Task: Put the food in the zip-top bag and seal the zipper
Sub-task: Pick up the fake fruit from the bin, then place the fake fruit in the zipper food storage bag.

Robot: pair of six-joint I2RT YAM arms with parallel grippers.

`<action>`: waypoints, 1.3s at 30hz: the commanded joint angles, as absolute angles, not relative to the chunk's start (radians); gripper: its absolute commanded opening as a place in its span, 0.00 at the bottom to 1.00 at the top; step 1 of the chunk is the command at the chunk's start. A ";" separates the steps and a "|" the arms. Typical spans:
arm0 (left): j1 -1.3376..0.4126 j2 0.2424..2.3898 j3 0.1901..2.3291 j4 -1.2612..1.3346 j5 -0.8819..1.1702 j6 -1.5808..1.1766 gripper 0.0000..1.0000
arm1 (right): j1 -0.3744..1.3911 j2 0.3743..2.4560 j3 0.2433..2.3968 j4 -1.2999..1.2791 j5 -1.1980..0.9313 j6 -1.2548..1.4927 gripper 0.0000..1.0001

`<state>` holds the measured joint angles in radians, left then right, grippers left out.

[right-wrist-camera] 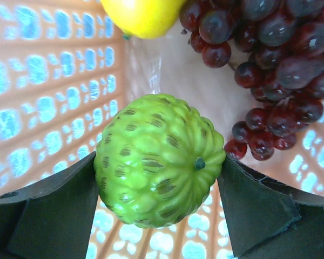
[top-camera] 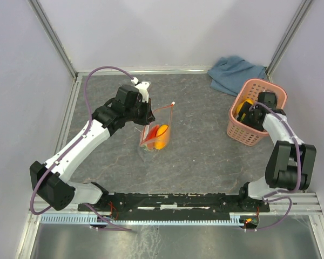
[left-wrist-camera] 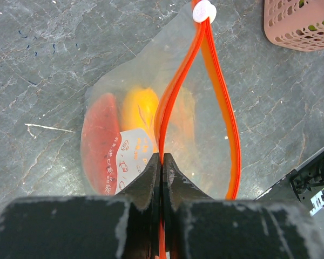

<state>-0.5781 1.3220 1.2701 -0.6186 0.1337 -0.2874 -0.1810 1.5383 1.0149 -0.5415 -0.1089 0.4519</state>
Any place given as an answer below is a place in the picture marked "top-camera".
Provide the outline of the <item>watermelon slice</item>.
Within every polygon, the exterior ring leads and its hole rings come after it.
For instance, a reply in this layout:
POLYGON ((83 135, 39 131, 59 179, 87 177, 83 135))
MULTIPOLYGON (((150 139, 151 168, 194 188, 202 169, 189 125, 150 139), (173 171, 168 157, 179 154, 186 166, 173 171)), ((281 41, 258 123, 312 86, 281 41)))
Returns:
POLYGON ((154 149, 154 140, 157 135, 157 131, 158 131, 159 127, 160 127, 159 125, 155 125, 151 129, 149 129, 149 132, 148 132, 146 138, 144 139, 144 146, 148 150, 154 149))

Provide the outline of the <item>clear zip top bag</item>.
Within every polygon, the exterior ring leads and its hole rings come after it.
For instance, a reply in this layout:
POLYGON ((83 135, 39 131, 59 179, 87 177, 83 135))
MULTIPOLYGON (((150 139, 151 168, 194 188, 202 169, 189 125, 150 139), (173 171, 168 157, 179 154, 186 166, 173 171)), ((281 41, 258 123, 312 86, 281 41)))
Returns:
POLYGON ((174 106, 175 102, 171 102, 167 106, 156 108, 153 111, 155 121, 144 126, 138 147, 143 162, 151 162, 169 144, 174 106))

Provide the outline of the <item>pink plastic basket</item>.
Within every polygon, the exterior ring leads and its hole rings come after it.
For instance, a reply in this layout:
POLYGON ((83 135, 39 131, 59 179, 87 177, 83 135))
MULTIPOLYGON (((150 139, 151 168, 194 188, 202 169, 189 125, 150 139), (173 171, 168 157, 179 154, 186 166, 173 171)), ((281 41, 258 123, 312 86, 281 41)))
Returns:
POLYGON ((282 87, 259 78, 251 78, 247 80, 243 84, 228 112, 229 122, 227 126, 227 135, 230 138, 247 146, 254 146, 260 140, 269 136, 268 132, 250 128, 236 119, 237 107, 247 99, 250 99, 253 102, 257 101, 258 94, 263 91, 274 92, 277 97, 277 108, 284 109, 288 96, 282 87))

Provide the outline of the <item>orange mango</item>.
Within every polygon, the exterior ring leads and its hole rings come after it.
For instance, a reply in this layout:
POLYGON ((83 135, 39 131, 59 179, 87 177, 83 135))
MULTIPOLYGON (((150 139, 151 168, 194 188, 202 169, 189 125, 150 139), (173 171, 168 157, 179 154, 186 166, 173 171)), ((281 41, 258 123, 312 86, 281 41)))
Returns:
POLYGON ((161 125, 157 131, 154 148, 161 150, 166 147, 170 140, 170 128, 168 125, 161 125))

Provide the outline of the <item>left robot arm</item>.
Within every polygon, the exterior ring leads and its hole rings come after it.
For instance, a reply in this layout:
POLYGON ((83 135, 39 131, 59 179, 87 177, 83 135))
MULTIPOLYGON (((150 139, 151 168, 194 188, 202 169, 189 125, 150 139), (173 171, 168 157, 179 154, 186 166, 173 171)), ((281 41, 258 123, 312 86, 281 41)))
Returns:
POLYGON ((148 81, 121 86, 61 151, 44 163, 35 161, 29 168, 33 191, 56 211, 71 203, 89 203, 96 210, 104 210, 109 204, 107 190, 95 182, 71 182, 71 176, 95 148, 127 122, 148 125, 155 120, 149 87, 148 81))

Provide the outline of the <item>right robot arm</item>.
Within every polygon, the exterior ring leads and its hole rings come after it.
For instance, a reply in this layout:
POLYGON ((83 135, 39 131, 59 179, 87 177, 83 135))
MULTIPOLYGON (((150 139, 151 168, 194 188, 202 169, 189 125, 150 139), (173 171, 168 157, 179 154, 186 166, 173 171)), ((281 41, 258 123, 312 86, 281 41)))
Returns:
POLYGON ((260 92, 256 102, 247 99, 237 109, 239 122, 266 131, 274 144, 264 177, 244 184, 239 190, 237 205, 244 211, 255 207, 257 200, 275 201, 275 195, 304 191, 311 183, 316 147, 304 143, 294 133, 277 104, 275 93, 260 92))

